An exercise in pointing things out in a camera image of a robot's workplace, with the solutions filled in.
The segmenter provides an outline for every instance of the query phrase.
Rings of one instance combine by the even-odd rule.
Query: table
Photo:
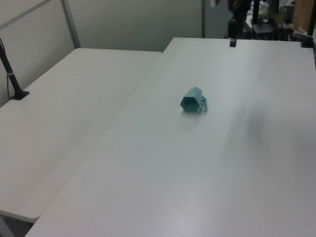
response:
[[[27,237],[313,236],[315,91],[298,42],[174,39]]]
[[[0,214],[35,222],[159,52],[77,49],[0,108]]]

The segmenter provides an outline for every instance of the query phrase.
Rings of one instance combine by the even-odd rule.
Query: table surface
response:
[[[161,56],[77,49],[0,108],[0,214],[34,222]]]
[[[297,42],[174,39],[27,237],[314,236],[315,99]]]

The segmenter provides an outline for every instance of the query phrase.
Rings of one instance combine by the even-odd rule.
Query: white wall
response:
[[[22,14],[43,0],[0,0],[0,25]]]
[[[201,0],[67,0],[81,47],[164,51],[201,38]]]
[[[74,50],[60,0],[49,1],[0,30],[0,38],[22,89]],[[0,63],[0,106],[7,101],[6,72]]]
[[[205,38],[222,39],[232,16],[228,0],[221,0],[216,7],[210,7],[209,0],[205,0]]]

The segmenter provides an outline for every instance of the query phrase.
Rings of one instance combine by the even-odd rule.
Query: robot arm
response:
[[[216,6],[221,0],[210,0],[211,6]],[[247,11],[250,10],[251,0],[228,0],[228,10],[233,13],[228,22],[228,37],[230,46],[236,47],[236,39],[242,34],[243,25],[246,21]]]

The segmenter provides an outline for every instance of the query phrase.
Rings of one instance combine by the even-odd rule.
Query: teal hexagonal object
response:
[[[187,113],[207,112],[207,100],[202,96],[202,90],[196,86],[185,94],[180,105]]]

